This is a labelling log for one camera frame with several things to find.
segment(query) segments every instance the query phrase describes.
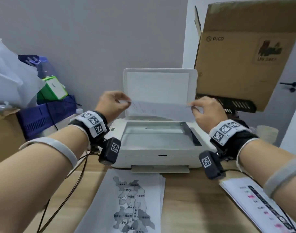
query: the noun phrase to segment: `large brown cardboard box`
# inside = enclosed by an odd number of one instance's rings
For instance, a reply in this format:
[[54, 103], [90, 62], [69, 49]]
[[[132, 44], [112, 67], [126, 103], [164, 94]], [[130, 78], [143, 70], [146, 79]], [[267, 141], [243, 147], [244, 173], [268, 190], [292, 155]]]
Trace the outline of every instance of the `large brown cardboard box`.
[[296, 0], [212, 3], [200, 35], [197, 93], [251, 100], [263, 111], [296, 41]]
[[0, 115], [0, 162], [16, 153], [26, 142], [15, 112]]

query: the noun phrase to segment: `blue storage bin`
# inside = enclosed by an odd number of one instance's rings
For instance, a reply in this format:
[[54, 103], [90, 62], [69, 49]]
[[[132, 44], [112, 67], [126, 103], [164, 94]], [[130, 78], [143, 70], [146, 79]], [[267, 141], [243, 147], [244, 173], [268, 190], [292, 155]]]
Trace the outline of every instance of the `blue storage bin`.
[[67, 96], [62, 101], [38, 104], [36, 107], [17, 112], [17, 118], [26, 140], [36, 138], [40, 132], [75, 114], [77, 109], [74, 96]]

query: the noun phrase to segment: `scanner lid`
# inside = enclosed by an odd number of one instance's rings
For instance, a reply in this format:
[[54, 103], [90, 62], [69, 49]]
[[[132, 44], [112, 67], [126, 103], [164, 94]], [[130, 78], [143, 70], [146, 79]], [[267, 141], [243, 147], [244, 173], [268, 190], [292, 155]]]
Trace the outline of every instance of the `scanner lid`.
[[[124, 93], [132, 100], [186, 104], [195, 100], [196, 69], [127, 68], [123, 71]], [[151, 117], [130, 114], [126, 117]]]

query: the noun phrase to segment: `printer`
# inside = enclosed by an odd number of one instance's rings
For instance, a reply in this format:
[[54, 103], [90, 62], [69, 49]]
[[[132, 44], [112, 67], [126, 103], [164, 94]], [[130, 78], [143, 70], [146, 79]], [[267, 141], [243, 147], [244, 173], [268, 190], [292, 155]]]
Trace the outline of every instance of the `printer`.
[[[124, 93], [131, 99], [158, 103], [187, 104], [195, 99], [196, 69], [140, 69], [123, 72]], [[125, 111], [104, 138], [115, 137], [121, 147], [114, 168], [133, 172], [188, 173], [201, 167], [199, 154], [216, 152], [210, 137], [196, 122], [172, 121]]]

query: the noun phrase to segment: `wooden table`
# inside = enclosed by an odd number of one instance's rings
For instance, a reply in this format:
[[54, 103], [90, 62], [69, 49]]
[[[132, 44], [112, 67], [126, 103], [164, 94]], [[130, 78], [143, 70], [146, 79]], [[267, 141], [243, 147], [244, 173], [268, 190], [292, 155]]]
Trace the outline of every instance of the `wooden table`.
[[[235, 162], [223, 164], [235, 168]], [[83, 164], [61, 184], [51, 198], [44, 223], [68, 196], [80, 176]], [[90, 156], [84, 177], [76, 191], [44, 231], [73, 232], [89, 208], [108, 167]], [[227, 172], [227, 178], [243, 177], [239, 172]], [[226, 195], [218, 181], [207, 179], [203, 168], [191, 169], [189, 174], [164, 174], [166, 178], [162, 233], [254, 233], [259, 231]], [[25, 233], [36, 233], [42, 216], [37, 214]]]

